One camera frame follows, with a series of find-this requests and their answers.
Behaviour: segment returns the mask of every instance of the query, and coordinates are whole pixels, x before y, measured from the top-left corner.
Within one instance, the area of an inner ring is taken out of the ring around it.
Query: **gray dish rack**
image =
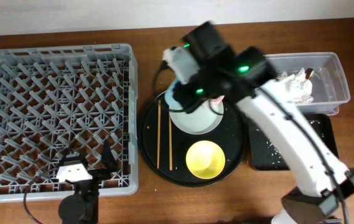
[[[69,146],[101,168],[107,139],[119,171],[100,196],[138,188],[137,62],[128,44],[0,50],[0,202],[18,202],[33,178],[53,169]],[[28,200],[64,198],[56,171]]]

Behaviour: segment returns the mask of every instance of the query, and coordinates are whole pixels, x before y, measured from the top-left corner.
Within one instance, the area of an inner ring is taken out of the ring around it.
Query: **wooden chopstick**
[[[160,119],[161,117],[161,100],[159,100],[159,104],[157,105],[157,168],[159,168],[160,164]]]
[[[169,114],[169,160],[170,160],[170,170],[172,170],[172,134],[171,134],[171,116]]]

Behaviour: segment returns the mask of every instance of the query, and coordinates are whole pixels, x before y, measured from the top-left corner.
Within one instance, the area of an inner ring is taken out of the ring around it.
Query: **yellow cup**
[[[193,175],[201,179],[211,179],[224,169],[225,155],[214,142],[199,141],[189,148],[186,162]]]

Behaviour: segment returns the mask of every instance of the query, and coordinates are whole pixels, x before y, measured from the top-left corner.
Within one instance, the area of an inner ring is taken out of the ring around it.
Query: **black tray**
[[[246,118],[234,106],[223,101],[224,115],[221,123],[212,131],[195,135],[187,134],[172,124],[172,170],[169,170],[169,112],[161,112],[160,165],[157,169],[157,103],[151,101],[140,116],[138,144],[149,167],[159,176],[175,184],[200,187],[214,184],[236,169],[246,152],[248,130]],[[218,144],[225,153],[225,167],[212,179],[194,176],[186,165],[186,153],[197,141],[208,140]]]
[[[338,157],[330,118],[325,114],[305,114],[304,116],[330,151]],[[257,170],[289,170],[279,151],[265,134],[252,121],[248,126],[253,167]]]

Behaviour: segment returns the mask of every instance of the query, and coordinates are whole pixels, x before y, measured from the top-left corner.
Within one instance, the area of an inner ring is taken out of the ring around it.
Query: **wooden table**
[[[129,43],[138,59],[139,101],[151,95],[151,81],[162,51],[179,44],[192,27],[98,32],[69,32],[0,36],[0,49]],[[341,60],[351,93],[349,103],[331,117],[341,160],[354,167],[354,19],[265,22],[218,26],[236,51],[250,45],[267,54],[335,52]],[[159,88],[166,88],[173,74],[165,73]],[[100,199],[100,223],[216,223],[243,222],[271,217],[282,208],[281,197],[295,185],[291,172],[260,172],[249,158],[225,180],[200,188],[186,188],[160,178],[139,158],[139,189],[132,196]],[[60,201],[29,202],[31,212],[43,223],[60,223]],[[348,201],[354,223],[354,195]],[[0,223],[32,223],[22,203],[0,203]]]

